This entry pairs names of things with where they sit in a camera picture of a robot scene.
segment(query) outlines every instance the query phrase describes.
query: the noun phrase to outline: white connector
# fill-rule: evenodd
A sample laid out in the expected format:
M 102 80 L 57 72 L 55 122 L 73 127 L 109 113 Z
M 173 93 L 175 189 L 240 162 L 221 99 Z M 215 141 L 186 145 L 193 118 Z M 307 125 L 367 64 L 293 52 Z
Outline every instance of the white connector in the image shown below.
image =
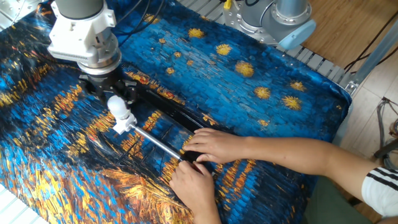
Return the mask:
M 132 125 L 135 126 L 137 124 L 136 117 L 126 108 L 126 104 L 122 98 L 116 95 L 112 96 L 108 100 L 108 109 L 116 119 L 116 125 L 113 129 L 117 133 L 123 134 L 125 131 L 130 131 Z

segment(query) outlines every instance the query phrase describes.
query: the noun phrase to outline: blue fabric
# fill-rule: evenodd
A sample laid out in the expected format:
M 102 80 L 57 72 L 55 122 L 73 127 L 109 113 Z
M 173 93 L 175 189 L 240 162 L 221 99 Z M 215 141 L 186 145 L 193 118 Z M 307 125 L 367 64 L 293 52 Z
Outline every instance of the blue fabric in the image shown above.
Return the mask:
M 120 18 L 134 2 L 108 4 Z M 144 7 L 114 32 L 132 30 Z M 136 133 L 115 135 L 113 117 L 77 86 L 75 64 L 49 56 L 54 21 L 45 3 L 0 33 L 0 183 L 50 223 L 192 222 L 168 186 L 177 163 Z M 330 142 L 351 103 L 305 64 L 177 2 L 118 39 L 126 78 L 241 136 Z M 155 111 L 133 109 L 139 126 L 181 149 L 191 133 Z M 317 180 L 262 161 L 213 167 L 224 223 L 300 223 Z

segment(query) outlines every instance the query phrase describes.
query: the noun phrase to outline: silver rod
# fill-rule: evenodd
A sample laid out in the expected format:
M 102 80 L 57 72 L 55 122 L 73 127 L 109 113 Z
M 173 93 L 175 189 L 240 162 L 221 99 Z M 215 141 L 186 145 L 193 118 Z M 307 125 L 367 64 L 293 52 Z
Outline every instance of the silver rod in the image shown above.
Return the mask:
M 303 14 L 307 10 L 307 0 L 276 0 L 278 12 L 291 18 Z
M 151 134 L 149 134 L 148 132 L 142 130 L 141 128 L 130 124 L 130 127 L 135 129 L 139 134 L 143 135 L 145 138 L 149 139 L 151 142 L 153 142 L 155 145 L 159 146 L 161 149 L 163 149 L 165 152 L 167 152 L 169 155 L 171 155 L 172 157 L 178 159 L 179 161 L 181 160 L 181 156 L 180 154 L 178 154 L 177 152 L 175 152 L 173 149 L 169 148 L 168 146 L 166 146 L 165 144 L 163 144 L 161 141 L 157 140 L 155 137 L 153 137 Z
M 369 58 L 363 63 L 362 67 L 353 77 L 355 84 L 361 84 L 371 73 L 374 67 L 381 61 L 383 56 L 398 42 L 398 21 L 391 27 L 390 31 L 384 36 L 380 44 L 370 54 Z

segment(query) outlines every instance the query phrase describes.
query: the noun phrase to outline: human hand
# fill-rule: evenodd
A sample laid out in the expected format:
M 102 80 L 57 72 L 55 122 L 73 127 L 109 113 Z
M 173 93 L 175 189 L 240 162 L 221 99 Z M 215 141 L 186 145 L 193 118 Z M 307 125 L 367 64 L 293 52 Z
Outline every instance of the human hand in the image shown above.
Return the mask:
M 220 222 L 213 177 L 204 165 L 182 161 L 172 174 L 169 184 L 179 199 L 193 212 L 195 223 Z
M 203 128 L 195 131 L 191 141 L 184 147 L 186 151 L 203 152 L 198 162 L 210 161 L 227 163 L 244 158 L 247 143 L 244 137 Z

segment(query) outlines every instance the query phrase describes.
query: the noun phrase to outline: metal rod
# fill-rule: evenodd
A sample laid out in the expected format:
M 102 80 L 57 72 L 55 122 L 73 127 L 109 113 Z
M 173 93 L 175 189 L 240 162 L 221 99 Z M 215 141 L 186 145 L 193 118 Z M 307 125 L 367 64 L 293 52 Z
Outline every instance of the metal rod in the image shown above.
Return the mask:
M 374 67 L 381 61 L 383 56 L 398 42 L 398 21 L 391 27 L 390 31 L 384 36 L 380 44 L 370 54 L 368 59 L 353 76 L 355 84 L 361 84 L 363 80 L 371 73 Z
M 178 159 L 179 161 L 181 161 L 181 156 L 180 154 L 178 154 L 177 152 L 175 152 L 173 149 L 169 148 L 168 146 L 166 146 L 165 144 L 163 144 L 161 141 L 157 140 L 155 137 L 153 137 L 151 134 L 149 134 L 148 132 L 142 130 L 141 128 L 130 124 L 130 127 L 135 129 L 139 134 L 143 135 L 145 138 L 149 139 L 151 142 L 153 142 L 155 145 L 159 146 L 161 149 L 163 149 L 165 152 L 167 152 L 169 155 L 171 155 L 172 157 Z

